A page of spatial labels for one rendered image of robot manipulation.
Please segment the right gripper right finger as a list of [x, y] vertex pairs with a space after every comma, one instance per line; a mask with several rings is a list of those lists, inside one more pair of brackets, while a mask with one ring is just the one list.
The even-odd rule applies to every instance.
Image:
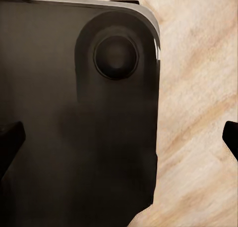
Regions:
[[238, 123], [227, 121], [223, 130], [223, 140], [238, 161]]

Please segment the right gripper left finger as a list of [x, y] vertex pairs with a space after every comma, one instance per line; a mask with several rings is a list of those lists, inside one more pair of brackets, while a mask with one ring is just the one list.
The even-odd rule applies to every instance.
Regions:
[[0, 180], [25, 140], [22, 121], [0, 126]]

